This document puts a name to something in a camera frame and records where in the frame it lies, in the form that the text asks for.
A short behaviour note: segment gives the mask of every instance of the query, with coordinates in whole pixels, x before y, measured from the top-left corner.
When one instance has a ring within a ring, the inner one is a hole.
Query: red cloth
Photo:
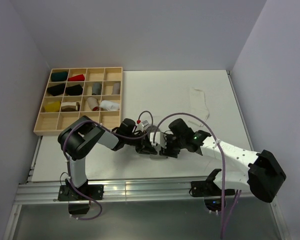
[[[79,82],[84,80],[85,80],[85,76],[83,74],[68,78],[68,82]]]

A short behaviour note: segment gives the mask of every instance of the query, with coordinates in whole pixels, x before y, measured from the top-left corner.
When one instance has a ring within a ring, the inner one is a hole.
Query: wooden organizer box
[[[58,72],[68,72],[66,81],[51,81],[51,74]],[[84,81],[68,81],[69,78],[83,74]],[[101,95],[92,95],[92,87],[94,83],[102,84]],[[115,83],[121,83],[120,94],[111,95]],[[122,67],[97,67],[97,68],[54,68],[51,70],[48,83],[45,88],[40,111],[34,126],[34,133],[38,136],[58,135],[74,123],[80,117],[86,115],[93,121],[102,123],[106,128],[113,129],[119,127],[121,123],[122,108],[122,92],[123,92],[123,68]],[[52,96],[47,92],[47,88],[58,84],[65,84],[65,87],[81,85],[83,93],[79,96],[69,96],[65,89],[63,94]],[[119,103],[120,110],[107,111],[102,108],[98,111],[91,111],[88,106],[87,99],[89,97],[96,98],[100,104],[103,100]],[[60,101],[63,102],[79,102],[79,111],[61,111],[46,112],[44,106],[49,103]]]

